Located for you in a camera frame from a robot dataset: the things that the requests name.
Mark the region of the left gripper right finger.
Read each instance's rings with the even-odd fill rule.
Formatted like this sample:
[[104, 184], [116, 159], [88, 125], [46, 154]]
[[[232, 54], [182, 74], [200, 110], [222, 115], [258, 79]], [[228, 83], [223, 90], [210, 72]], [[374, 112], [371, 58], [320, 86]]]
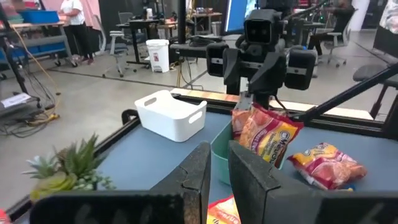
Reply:
[[228, 163], [241, 223], [397, 223], [397, 192], [316, 190], [236, 141], [229, 142]]

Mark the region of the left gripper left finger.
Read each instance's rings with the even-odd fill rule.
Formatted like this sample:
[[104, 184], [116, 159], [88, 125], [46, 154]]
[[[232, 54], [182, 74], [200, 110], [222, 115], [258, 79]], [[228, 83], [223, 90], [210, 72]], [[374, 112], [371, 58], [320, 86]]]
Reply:
[[68, 191], [39, 200], [30, 224], [205, 223], [211, 147], [199, 145], [149, 190]]

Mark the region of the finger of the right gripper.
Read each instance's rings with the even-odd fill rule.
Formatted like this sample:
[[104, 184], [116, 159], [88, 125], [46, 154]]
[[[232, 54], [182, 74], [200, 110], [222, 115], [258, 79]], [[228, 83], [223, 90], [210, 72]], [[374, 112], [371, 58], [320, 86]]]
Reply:
[[224, 49], [223, 51], [223, 76], [224, 85], [226, 85], [226, 93], [229, 95], [240, 94], [240, 50]]
[[282, 86], [286, 73], [286, 56], [282, 53], [269, 52], [264, 63], [249, 81], [249, 92], [254, 101], [264, 108], [269, 107], [269, 98]]

